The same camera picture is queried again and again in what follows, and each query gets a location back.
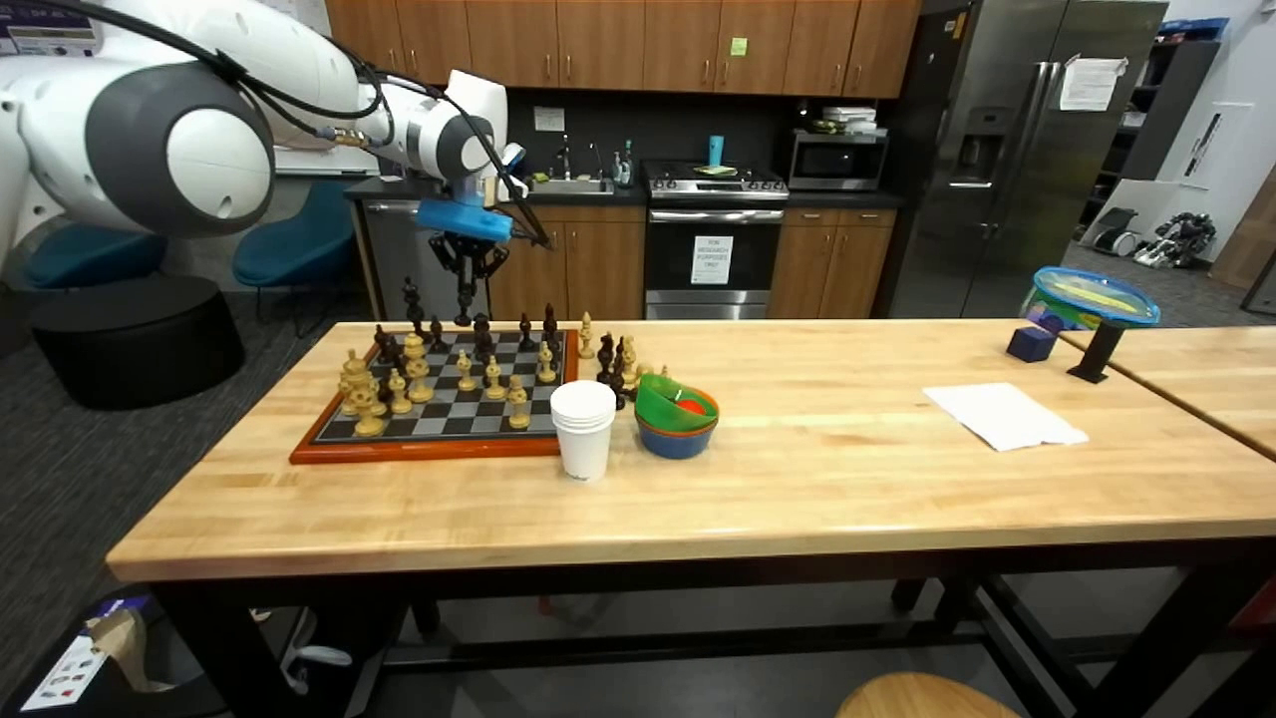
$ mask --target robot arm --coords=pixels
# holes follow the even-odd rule
[[[509,220],[472,195],[508,142],[503,82],[454,73],[432,94],[357,66],[333,38],[256,0],[40,5],[104,18],[104,46],[0,58],[4,241],[60,212],[165,233],[240,229],[270,200],[270,134],[297,123],[447,182],[454,202],[418,212],[440,229],[434,249],[454,256],[463,279],[500,267]]]

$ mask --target white cup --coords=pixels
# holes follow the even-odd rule
[[[571,477],[604,477],[612,456],[616,389],[607,382],[561,382],[552,396],[557,457]]]

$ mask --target power strip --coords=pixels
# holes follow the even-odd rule
[[[107,660],[104,651],[96,651],[88,632],[77,632],[77,640],[52,660],[43,680],[26,700],[26,715],[77,705],[79,692],[91,687],[91,676],[104,670],[104,660]]]

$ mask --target cabinet door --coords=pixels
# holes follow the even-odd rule
[[[860,0],[847,94],[903,94],[922,0]]]
[[[794,0],[721,0],[719,14],[719,91],[785,91]]]
[[[835,257],[824,281],[828,317],[872,316],[878,279],[892,229],[892,212],[847,212],[835,228]]]
[[[468,0],[475,73],[508,87],[557,82],[556,0]]]
[[[644,212],[607,208],[604,214],[567,223],[561,229],[571,317],[581,312],[595,317],[644,317]]]
[[[799,0],[785,94],[840,94],[860,0]]]
[[[396,0],[411,78],[447,82],[447,73],[475,66],[468,0]]]
[[[719,0],[644,5],[644,87],[705,91],[715,82]]]
[[[824,316],[828,228],[836,212],[785,212],[769,279],[769,317]]]
[[[366,0],[326,0],[333,38],[386,73],[411,73],[399,38],[399,10]]]
[[[495,317],[517,317],[517,316],[547,316],[547,303],[556,312],[567,312],[567,281],[561,281],[561,239],[556,248],[531,248],[516,241],[508,267],[490,279],[490,316]]]
[[[557,0],[561,87],[644,87],[644,0]]]

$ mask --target wooden chessboard border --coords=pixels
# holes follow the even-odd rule
[[[557,325],[561,333],[561,382],[579,378],[579,329]],[[311,430],[297,442],[288,462],[411,462],[411,457],[508,457],[508,456],[557,456],[556,436],[495,436],[495,437],[370,437],[370,442],[319,442],[319,430],[345,405],[345,396],[333,396]]]

